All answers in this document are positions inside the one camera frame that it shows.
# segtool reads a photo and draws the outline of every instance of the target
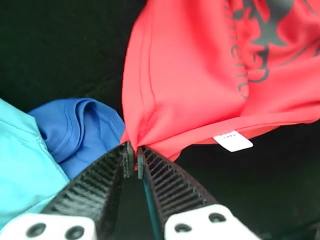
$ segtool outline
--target ridged rubber pad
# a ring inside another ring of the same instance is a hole
[[[123,179],[133,172],[128,142],[112,149],[73,179],[41,213],[88,217],[94,220],[99,239],[112,237]]]
[[[186,171],[148,147],[138,149],[137,163],[156,239],[162,239],[171,215],[218,203]]]

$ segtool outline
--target red shirt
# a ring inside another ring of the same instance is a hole
[[[320,119],[319,0],[148,0],[125,60],[122,141],[175,160],[236,130]]]

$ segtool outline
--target cyan fabric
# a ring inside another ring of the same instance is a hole
[[[0,229],[23,213],[40,212],[68,182],[34,117],[0,99]]]
[[[29,112],[49,152],[73,179],[120,143],[125,124],[111,107],[92,98],[59,99]]]

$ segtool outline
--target clothing tag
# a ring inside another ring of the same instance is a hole
[[[213,139],[232,153],[254,146],[250,140],[237,131],[231,131],[222,135],[214,136]]]

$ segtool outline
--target black background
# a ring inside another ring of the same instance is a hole
[[[92,97],[122,116],[126,47],[144,0],[0,1],[0,98],[29,111]],[[229,153],[190,146],[177,163],[248,227],[265,236],[320,219],[320,123],[281,127]],[[142,183],[126,180],[117,240],[150,240]]]

